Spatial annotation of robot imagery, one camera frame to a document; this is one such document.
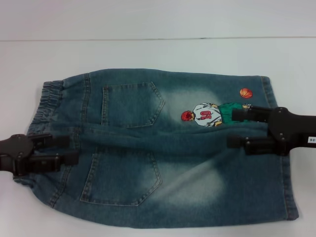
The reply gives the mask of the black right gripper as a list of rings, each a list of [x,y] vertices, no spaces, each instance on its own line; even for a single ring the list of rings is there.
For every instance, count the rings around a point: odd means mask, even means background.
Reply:
[[[316,118],[291,113],[285,107],[275,109],[250,106],[233,109],[233,121],[268,122],[273,137],[241,137],[229,135],[227,147],[243,148],[247,155],[278,154],[286,156],[294,148],[316,147]]]

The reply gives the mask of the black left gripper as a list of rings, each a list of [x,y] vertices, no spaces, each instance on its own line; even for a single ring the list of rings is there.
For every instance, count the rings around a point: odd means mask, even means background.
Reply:
[[[49,133],[28,136],[12,135],[0,142],[0,170],[11,172],[15,176],[23,176],[27,173],[26,167],[29,160],[30,173],[58,172],[62,165],[77,165],[79,152],[31,156],[33,148],[35,150],[68,148],[69,145],[69,136],[53,136]]]

